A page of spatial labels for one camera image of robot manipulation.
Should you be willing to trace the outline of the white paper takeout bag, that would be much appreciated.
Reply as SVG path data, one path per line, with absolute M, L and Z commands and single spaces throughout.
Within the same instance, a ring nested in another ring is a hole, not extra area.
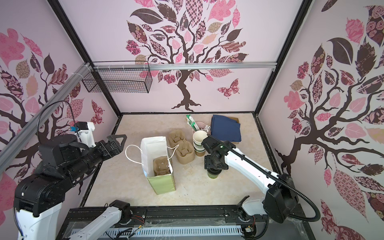
M 142 166 L 150 186 L 157 195 L 161 195 L 176 190 L 172 158 L 178 147 L 169 147 L 166 137 L 143 138 L 140 146 L 128 145 L 125 148 L 125 156 L 129 161 Z M 140 151 L 139 162 L 128 156 L 129 148 L 137 148 Z

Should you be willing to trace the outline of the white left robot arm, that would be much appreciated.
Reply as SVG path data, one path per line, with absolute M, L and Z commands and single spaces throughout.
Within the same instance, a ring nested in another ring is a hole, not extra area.
M 42 161 L 16 187 L 14 221 L 20 240 L 54 240 L 66 192 L 93 174 L 97 165 L 124 150 L 126 135 L 110 135 L 88 147 L 75 135 L 61 135 L 39 146 Z

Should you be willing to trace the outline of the white green paper cup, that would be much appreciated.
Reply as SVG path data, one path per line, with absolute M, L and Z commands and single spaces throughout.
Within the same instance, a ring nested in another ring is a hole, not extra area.
M 220 173 L 221 172 L 210 172 L 210 171 L 208 171 L 208 177 L 211 178 L 211 179 L 216 179 Z

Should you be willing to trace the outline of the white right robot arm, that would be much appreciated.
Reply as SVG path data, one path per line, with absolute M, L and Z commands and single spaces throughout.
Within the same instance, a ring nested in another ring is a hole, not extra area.
M 202 141 L 202 146 L 208 153 L 205 156 L 205 169 L 209 174 L 218 175 L 232 168 L 260 190 L 256 196 L 246 196 L 237 204 L 238 215 L 243 221 L 254 215 L 267 215 L 281 224 L 289 217 L 299 202 L 290 176 L 269 171 L 228 141 L 221 142 L 208 136 Z

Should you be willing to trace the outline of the single cardboard cup carrier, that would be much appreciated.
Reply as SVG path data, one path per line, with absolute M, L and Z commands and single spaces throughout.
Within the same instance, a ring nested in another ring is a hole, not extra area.
M 155 176 L 163 176 L 171 173 L 169 160 L 166 156 L 158 157 L 153 161 Z

